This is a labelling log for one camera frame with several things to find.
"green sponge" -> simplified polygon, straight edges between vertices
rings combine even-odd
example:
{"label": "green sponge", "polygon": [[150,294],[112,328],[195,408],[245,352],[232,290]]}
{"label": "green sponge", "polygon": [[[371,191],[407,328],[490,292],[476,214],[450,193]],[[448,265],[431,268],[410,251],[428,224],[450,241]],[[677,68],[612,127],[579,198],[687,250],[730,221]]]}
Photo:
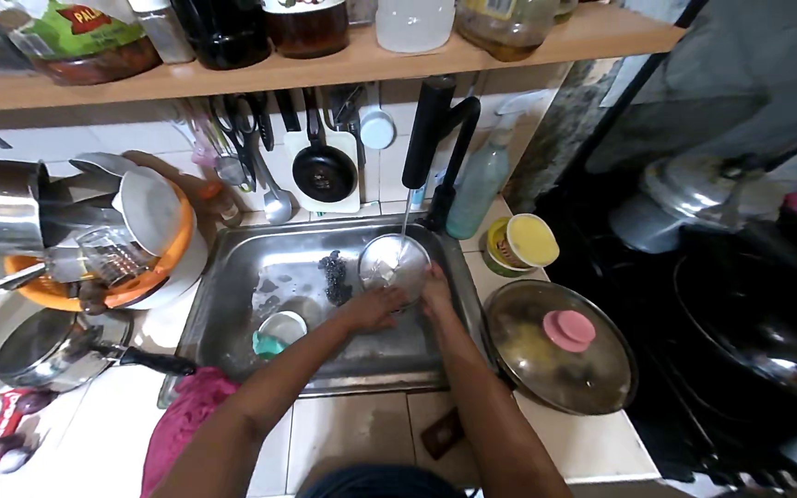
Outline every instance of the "green sponge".
{"label": "green sponge", "polygon": [[260,331],[254,333],[251,337],[251,342],[254,346],[254,353],[264,360],[271,360],[288,348],[288,345],[278,338],[274,338],[267,334],[261,334]]}

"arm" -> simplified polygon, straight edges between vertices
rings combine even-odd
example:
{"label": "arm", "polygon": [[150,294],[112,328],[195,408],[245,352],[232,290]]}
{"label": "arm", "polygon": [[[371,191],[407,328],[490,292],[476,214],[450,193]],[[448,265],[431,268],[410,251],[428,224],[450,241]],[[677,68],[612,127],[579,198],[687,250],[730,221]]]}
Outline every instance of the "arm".
{"label": "arm", "polygon": [[512,392],[488,368],[460,323],[445,274],[434,265],[423,291],[435,325],[460,422],[472,444],[489,498],[572,498]]}
{"label": "arm", "polygon": [[300,391],[352,332],[394,324],[406,298],[377,289],[353,298],[313,332],[256,371],[199,427],[153,498],[239,498],[260,447]]}

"small black pan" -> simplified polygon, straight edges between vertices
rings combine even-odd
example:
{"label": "small black pan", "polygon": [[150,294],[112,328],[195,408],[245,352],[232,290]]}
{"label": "small black pan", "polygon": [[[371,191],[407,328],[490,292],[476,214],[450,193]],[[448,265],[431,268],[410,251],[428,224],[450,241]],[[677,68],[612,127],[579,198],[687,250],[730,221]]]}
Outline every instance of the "small black pan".
{"label": "small black pan", "polygon": [[304,194],[319,202],[340,202],[355,188],[355,165],[343,151],[322,140],[315,89],[304,88],[303,99],[310,145],[294,158],[294,182]]}

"countertop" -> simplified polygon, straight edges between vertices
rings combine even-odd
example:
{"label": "countertop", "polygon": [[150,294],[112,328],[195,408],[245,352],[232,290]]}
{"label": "countertop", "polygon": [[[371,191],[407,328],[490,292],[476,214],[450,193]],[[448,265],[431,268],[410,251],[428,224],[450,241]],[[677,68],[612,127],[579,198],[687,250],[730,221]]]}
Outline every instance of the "countertop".
{"label": "countertop", "polygon": [[[404,203],[384,203],[366,207],[360,215],[403,209]],[[498,198],[482,229],[504,215],[510,212]],[[248,222],[256,221],[259,216],[249,216]],[[484,266],[476,241],[474,237],[461,245],[483,302],[512,279]],[[542,270],[529,277],[547,279]],[[183,332],[196,289],[197,285],[166,307],[139,314],[134,344],[152,352],[171,352]],[[14,296],[0,301],[6,299],[22,300]],[[33,306],[8,304],[20,307],[24,314],[32,313]],[[0,475],[0,497],[26,495],[30,490],[31,495],[43,491],[54,498],[138,496],[149,436],[164,413],[156,408],[163,379],[147,368],[110,368],[58,398],[33,417],[32,424],[36,433],[44,434],[44,442],[26,466]],[[626,413],[566,415],[519,392],[515,397],[569,484],[660,477]],[[467,441],[433,462],[419,440],[420,433],[452,407],[449,392],[297,401],[267,438],[247,495],[295,494],[304,482],[351,462],[415,463],[457,486],[476,486],[478,473]]]}

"faucet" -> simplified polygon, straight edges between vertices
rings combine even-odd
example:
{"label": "faucet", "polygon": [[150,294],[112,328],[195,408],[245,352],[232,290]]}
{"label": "faucet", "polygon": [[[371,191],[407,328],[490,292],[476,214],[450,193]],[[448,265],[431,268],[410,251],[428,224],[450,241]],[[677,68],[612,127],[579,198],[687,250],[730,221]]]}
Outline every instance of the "faucet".
{"label": "faucet", "polygon": [[451,99],[456,88],[457,82],[452,75],[431,76],[423,80],[411,143],[404,160],[402,184],[410,190],[423,187],[429,176],[432,160],[436,157],[438,143],[462,123],[445,179],[436,188],[428,213],[420,220],[431,231],[441,231],[445,227],[448,211],[457,195],[453,185],[482,112],[482,105],[474,96],[451,108]]}

